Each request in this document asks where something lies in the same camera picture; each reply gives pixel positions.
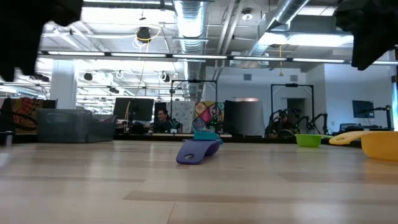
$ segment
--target wooden floor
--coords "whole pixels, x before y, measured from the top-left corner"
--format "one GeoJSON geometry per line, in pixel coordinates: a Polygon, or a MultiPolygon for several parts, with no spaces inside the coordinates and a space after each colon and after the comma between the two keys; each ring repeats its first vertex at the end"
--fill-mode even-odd
{"type": "Polygon", "coordinates": [[[182,143],[0,148],[0,224],[397,224],[398,163],[352,148],[182,143]]]}

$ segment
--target purple object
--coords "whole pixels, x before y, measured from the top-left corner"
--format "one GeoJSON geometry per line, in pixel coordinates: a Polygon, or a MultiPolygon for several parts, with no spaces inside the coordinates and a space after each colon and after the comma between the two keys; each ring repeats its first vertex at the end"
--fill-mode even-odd
{"type": "Polygon", "coordinates": [[[179,164],[198,165],[205,156],[214,155],[220,144],[220,140],[186,139],[176,160],[179,164]]]}

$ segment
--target clear plastic bin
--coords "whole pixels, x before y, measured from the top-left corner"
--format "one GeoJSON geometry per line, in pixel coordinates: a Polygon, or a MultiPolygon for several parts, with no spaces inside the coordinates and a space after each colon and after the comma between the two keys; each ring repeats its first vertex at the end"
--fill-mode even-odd
{"type": "Polygon", "coordinates": [[[112,141],[116,116],[96,121],[87,110],[37,110],[39,142],[100,142],[112,141]]]}

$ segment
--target doorway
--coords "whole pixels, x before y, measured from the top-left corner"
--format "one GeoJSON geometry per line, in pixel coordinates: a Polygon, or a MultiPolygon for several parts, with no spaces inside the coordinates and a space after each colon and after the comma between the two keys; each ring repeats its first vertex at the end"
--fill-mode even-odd
{"type": "MultiPolygon", "coordinates": [[[[297,99],[297,98],[288,98],[287,99],[287,107],[288,108],[295,108],[301,111],[300,117],[305,116],[305,99],[297,99]]],[[[299,118],[295,117],[295,114],[290,112],[287,115],[287,119],[292,123],[295,124],[299,118]]],[[[305,121],[300,122],[298,128],[301,130],[305,129],[305,121]]]]}

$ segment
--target yellow bowl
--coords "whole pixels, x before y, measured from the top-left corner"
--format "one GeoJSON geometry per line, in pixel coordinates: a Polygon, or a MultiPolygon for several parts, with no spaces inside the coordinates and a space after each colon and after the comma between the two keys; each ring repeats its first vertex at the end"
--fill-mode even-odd
{"type": "Polygon", "coordinates": [[[369,158],[398,161],[398,132],[353,131],[329,140],[330,144],[343,145],[361,139],[362,150],[369,158]]]}

